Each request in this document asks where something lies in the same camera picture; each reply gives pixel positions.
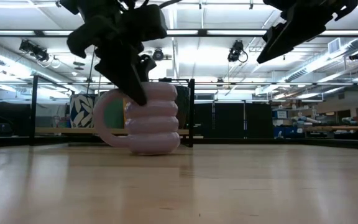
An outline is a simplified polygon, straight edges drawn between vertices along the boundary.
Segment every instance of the black curtain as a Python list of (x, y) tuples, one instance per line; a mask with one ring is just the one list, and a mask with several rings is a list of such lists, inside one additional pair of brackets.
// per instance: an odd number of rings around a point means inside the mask
[(213, 133), (215, 138), (244, 138), (244, 104), (215, 103)]
[(246, 103), (246, 136), (249, 139), (272, 139), (272, 107), (266, 104)]

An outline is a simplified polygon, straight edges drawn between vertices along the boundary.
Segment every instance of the green panel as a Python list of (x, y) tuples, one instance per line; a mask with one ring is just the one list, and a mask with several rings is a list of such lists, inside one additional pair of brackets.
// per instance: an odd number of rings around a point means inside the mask
[(108, 128), (124, 128), (124, 103), (114, 100), (104, 110), (104, 123)]

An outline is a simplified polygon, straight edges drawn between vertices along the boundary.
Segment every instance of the ceiling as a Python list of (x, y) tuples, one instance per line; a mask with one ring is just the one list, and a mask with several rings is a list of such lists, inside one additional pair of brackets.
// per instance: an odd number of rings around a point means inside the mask
[[(53, 5), (51, 0), (0, 0), (0, 29), (65, 29), (73, 30), (83, 24), (82, 18), (71, 14), (63, 7), (28, 8), (31, 5)], [(160, 4), (162, 1), (150, 1)], [(247, 4), (244, 0), (202, 0), (203, 10), (198, 8), (199, 0), (184, 0), (181, 4), (163, 10), (168, 26), (171, 29), (261, 29), (281, 22), (280, 11), (262, 5), (262, 1), (254, 0), (253, 10), (249, 6), (236, 7), (230, 4)], [(358, 29), (358, 8), (340, 21), (331, 21), (328, 29)], [(87, 50), (87, 58), (82, 59), (72, 55), (66, 45), (65, 38), (19, 38), (0, 37), (0, 47), (14, 52), (20, 57), (19, 46), (22, 39), (48, 49), (48, 53), (59, 59), (60, 66), (47, 69), (56, 72), (75, 82), (85, 81), (91, 74), (92, 79), (99, 81), (99, 73), (91, 69), (93, 48)], [(229, 48), (236, 39), (241, 39), (247, 45), (253, 38), (235, 37), (176, 37), (178, 78), (195, 78), (196, 82), (216, 81), (225, 78), (230, 82), (272, 82), (275, 72), (286, 72), (309, 58), (327, 49), (327, 44), (334, 38), (316, 38), (310, 42), (296, 47), (283, 57), (258, 65), (258, 57), (264, 41), (256, 38), (247, 48), (249, 60), (238, 67), (238, 63), (228, 63)], [(145, 50), (153, 51), (162, 48), (165, 54), (173, 54), (173, 41), (171, 38), (145, 42)], [(35, 61), (25, 55), (24, 58)], [(73, 62), (85, 63), (84, 70), (73, 76)], [(319, 68), (316, 72), (332, 75), (338, 70), (344, 70), (344, 61), (338, 60), (327, 66)], [(167, 69), (172, 70), (172, 61), (158, 62), (158, 67), (150, 73), (151, 78), (162, 78), (167, 75)]]

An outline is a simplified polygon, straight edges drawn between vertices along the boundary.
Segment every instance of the mug handle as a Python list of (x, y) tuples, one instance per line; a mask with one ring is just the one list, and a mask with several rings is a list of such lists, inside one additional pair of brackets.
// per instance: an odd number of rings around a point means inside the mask
[(100, 138), (107, 144), (112, 147), (128, 147), (129, 139), (128, 137), (119, 138), (111, 134), (110, 130), (106, 127), (104, 123), (104, 110), (107, 105), (113, 102), (116, 99), (123, 99), (123, 95), (119, 90), (110, 90), (96, 102), (96, 105), (93, 109), (94, 117), (94, 128), (99, 134)]

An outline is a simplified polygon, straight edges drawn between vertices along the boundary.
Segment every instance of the pole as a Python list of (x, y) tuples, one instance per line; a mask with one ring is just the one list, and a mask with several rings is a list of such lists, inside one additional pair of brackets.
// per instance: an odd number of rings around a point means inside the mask
[(195, 88), (196, 82), (192, 78), (189, 82), (190, 87), (190, 107), (189, 107), (189, 147), (193, 147), (194, 138), (194, 100), (195, 100)]
[(30, 146), (35, 145), (35, 117), (37, 115), (37, 90), (38, 90), (38, 75), (34, 75), (32, 82), (32, 98), (31, 98), (31, 121), (30, 121)]

